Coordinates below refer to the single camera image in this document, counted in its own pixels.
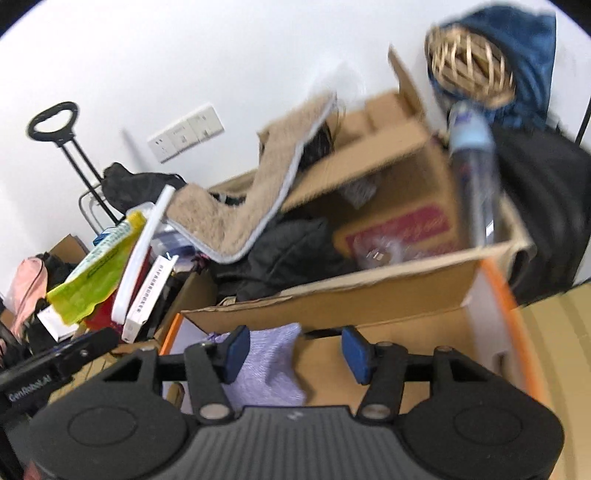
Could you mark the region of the dark blue cloth bag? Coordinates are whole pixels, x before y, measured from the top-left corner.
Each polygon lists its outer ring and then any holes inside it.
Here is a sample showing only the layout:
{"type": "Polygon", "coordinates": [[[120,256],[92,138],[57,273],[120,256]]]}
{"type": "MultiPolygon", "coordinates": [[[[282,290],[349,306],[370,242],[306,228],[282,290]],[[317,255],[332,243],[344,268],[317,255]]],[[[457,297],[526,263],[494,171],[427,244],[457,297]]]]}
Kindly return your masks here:
{"type": "Polygon", "coordinates": [[[441,108],[449,111],[454,104],[466,101],[481,109],[491,123],[509,128],[545,127],[555,62],[556,17],[493,4],[434,27],[454,24],[486,37],[504,53],[513,70],[516,96],[503,107],[489,109],[479,102],[444,91],[427,64],[428,77],[441,108]]]}

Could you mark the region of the red orange cardboard tray box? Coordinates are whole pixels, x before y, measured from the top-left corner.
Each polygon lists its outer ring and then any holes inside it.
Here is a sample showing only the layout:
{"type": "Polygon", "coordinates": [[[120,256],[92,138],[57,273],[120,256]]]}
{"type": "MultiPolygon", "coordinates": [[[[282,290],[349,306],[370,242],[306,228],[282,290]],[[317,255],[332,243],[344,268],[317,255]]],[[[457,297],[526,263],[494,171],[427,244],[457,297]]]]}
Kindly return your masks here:
{"type": "Polygon", "coordinates": [[[294,373],[308,405],[356,408],[366,389],[356,384],[329,331],[356,326],[370,342],[391,341],[413,354],[449,346],[503,376],[543,404],[550,399],[541,367],[505,278],[491,260],[397,274],[360,272],[235,305],[215,306],[207,276],[194,279],[190,303],[172,320],[164,354],[183,350],[197,332],[223,333],[301,325],[294,373]]]}

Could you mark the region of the woven rattan ball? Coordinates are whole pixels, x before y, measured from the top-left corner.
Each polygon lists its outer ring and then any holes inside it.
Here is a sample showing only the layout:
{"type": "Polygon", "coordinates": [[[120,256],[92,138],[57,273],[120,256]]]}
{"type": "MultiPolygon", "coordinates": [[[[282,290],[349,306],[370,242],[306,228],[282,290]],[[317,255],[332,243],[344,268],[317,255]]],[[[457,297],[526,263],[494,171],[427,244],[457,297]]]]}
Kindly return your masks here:
{"type": "Polygon", "coordinates": [[[425,50],[430,73],[447,93],[489,109],[515,99],[513,70],[504,53],[486,37],[457,24],[433,27],[425,50]]]}

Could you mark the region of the yellow green snack bag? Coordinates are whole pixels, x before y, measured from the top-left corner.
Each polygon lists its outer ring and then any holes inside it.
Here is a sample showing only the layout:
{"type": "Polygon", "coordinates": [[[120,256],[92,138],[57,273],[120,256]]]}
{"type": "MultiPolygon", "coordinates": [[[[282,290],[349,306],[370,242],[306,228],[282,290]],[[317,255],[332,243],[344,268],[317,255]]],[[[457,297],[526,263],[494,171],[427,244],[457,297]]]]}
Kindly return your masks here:
{"type": "Polygon", "coordinates": [[[47,294],[65,325],[82,321],[117,289],[145,224],[141,212],[129,214],[84,257],[64,283],[47,294]]]}

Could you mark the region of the blue cap water bottle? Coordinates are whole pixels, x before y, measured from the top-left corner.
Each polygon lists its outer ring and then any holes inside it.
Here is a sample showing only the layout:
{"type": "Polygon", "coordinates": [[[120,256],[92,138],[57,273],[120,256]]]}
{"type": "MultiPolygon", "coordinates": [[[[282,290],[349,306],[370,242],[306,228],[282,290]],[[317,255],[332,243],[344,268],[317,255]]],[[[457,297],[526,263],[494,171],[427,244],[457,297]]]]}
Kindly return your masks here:
{"type": "Polygon", "coordinates": [[[490,125],[469,102],[449,114],[449,153],[456,177],[461,214],[473,248],[492,246],[500,231],[499,163],[490,125]]]}

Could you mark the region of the black suitcase bag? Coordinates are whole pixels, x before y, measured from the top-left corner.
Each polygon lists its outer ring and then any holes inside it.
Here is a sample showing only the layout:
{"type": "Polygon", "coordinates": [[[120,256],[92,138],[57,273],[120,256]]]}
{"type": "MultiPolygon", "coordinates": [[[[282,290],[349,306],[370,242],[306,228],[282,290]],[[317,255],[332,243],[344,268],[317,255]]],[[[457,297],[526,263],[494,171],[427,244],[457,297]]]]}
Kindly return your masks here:
{"type": "Polygon", "coordinates": [[[501,183],[535,246],[515,262],[514,297],[529,304],[568,290],[590,240],[590,153],[557,130],[492,126],[501,183]]]}

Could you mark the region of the purple knitted cloth pouch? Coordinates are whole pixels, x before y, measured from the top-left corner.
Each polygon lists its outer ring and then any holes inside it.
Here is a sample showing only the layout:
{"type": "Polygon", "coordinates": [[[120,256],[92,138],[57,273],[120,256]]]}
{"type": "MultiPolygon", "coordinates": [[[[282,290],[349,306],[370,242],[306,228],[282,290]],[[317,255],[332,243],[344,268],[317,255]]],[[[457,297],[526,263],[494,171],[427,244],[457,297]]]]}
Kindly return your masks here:
{"type": "Polygon", "coordinates": [[[249,354],[235,382],[223,385],[235,410],[246,406],[301,407],[307,395],[294,374],[299,323],[250,332],[249,354]]]}

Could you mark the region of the white flat carton box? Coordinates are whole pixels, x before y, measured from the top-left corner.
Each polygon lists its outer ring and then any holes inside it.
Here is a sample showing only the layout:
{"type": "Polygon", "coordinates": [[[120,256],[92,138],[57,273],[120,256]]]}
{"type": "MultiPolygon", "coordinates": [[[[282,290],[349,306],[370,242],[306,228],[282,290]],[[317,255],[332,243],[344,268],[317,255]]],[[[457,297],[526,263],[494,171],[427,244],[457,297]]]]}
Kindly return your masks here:
{"type": "Polygon", "coordinates": [[[177,255],[158,256],[154,261],[127,312],[121,335],[123,342],[135,342],[142,326],[149,319],[177,259],[177,255]]]}

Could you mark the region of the white wall socket strip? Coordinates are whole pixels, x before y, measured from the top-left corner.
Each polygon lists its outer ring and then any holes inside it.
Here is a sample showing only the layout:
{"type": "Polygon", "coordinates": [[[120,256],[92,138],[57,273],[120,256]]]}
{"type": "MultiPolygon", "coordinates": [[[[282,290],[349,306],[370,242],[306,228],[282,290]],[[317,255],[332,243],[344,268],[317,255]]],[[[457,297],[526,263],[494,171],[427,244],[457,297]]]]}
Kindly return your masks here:
{"type": "Polygon", "coordinates": [[[150,136],[147,146],[159,163],[165,163],[223,132],[224,125],[214,105],[207,103],[150,136]]]}

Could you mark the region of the beige fuzzy mat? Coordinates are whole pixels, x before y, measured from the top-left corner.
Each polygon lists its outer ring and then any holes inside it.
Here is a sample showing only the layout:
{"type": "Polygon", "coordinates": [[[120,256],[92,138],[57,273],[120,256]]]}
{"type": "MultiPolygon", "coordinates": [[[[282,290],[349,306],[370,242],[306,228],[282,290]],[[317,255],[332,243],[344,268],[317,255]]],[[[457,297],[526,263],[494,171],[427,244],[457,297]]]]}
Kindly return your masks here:
{"type": "Polygon", "coordinates": [[[172,196],[166,209],[169,222],[218,264],[245,257],[287,199],[304,147],[337,104],[334,92],[312,97],[259,132],[259,167],[238,206],[226,205],[189,183],[172,196]]]}

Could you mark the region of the small brown cardboard box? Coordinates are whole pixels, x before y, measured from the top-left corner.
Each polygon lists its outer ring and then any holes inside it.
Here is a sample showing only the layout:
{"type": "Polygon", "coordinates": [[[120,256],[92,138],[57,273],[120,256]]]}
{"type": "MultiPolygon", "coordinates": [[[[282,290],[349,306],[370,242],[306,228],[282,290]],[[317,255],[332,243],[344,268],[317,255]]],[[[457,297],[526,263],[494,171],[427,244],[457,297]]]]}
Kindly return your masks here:
{"type": "MultiPolygon", "coordinates": [[[[142,266],[131,304],[153,263],[142,266]]],[[[161,345],[179,312],[204,306],[215,295],[215,288],[211,286],[209,278],[210,265],[207,260],[199,257],[190,262],[177,259],[149,319],[142,326],[134,343],[122,341],[124,324],[116,324],[110,318],[115,299],[113,295],[97,305],[89,316],[72,325],[65,325],[51,305],[45,301],[40,302],[35,315],[29,320],[25,339],[32,352],[37,354],[77,335],[109,327],[120,335],[119,346],[114,351],[116,355],[127,354],[144,343],[161,345]]]]}

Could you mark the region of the large brown cardboard box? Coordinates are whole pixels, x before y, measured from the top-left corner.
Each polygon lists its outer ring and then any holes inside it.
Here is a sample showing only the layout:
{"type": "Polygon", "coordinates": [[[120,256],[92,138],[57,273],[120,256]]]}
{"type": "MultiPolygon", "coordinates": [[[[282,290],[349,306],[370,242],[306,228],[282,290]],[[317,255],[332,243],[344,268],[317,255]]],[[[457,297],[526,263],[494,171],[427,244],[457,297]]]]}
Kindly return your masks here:
{"type": "Polygon", "coordinates": [[[517,261],[530,258],[532,240],[508,199],[500,202],[494,243],[469,244],[448,156],[428,130],[404,65],[394,52],[388,59],[398,88],[332,116],[325,132],[332,152],[304,171],[280,217],[245,258],[211,265],[219,297],[256,300],[440,255],[491,258],[510,275],[517,261]]]}

